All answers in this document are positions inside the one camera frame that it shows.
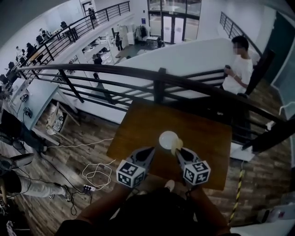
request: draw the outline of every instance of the white pants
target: white pants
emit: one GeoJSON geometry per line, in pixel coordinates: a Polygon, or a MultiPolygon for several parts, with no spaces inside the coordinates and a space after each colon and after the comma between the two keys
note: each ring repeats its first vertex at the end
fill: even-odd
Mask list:
{"type": "Polygon", "coordinates": [[[35,180],[31,181],[30,179],[23,177],[19,177],[19,179],[22,185],[22,191],[20,192],[21,194],[33,197],[48,197],[52,194],[66,195],[66,191],[63,187],[58,187],[53,183],[44,183],[35,180]]]}

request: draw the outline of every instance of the man in white t-shirt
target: man in white t-shirt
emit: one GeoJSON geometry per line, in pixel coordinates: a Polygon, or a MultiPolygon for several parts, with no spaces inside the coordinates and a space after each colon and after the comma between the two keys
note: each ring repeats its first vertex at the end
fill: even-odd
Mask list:
{"type": "Polygon", "coordinates": [[[244,36],[237,36],[231,42],[237,56],[230,69],[224,68],[228,76],[222,88],[234,94],[245,93],[253,72],[253,63],[248,54],[249,43],[244,36]]]}

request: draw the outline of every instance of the white bowl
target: white bowl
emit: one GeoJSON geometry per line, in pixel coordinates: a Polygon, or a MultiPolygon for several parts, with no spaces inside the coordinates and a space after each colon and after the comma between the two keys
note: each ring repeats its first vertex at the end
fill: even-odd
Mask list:
{"type": "Polygon", "coordinates": [[[176,133],[172,131],[165,131],[160,135],[159,143],[163,148],[171,150],[172,142],[174,139],[178,139],[178,136],[176,133]]]}

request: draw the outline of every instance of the light blue tabletop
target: light blue tabletop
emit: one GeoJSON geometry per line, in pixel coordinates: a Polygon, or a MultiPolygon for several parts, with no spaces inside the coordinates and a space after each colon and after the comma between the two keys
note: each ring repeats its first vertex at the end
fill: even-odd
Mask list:
{"type": "Polygon", "coordinates": [[[36,125],[58,89],[59,86],[56,83],[34,79],[27,88],[29,91],[29,99],[21,105],[18,112],[18,120],[24,122],[25,126],[31,130],[36,125]],[[28,107],[33,112],[32,118],[23,115],[25,107],[28,107]]]}

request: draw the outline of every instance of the green door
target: green door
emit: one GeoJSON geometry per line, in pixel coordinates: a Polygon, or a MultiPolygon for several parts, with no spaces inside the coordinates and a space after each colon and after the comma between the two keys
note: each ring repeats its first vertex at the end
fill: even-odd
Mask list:
{"type": "Polygon", "coordinates": [[[294,27],[280,13],[277,12],[274,29],[271,32],[271,36],[266,46],[266,49],[270,49],[276,54],[264,76],[269,84],[273,81],[284,64],[291,49],[294,37],[294,27]]]}

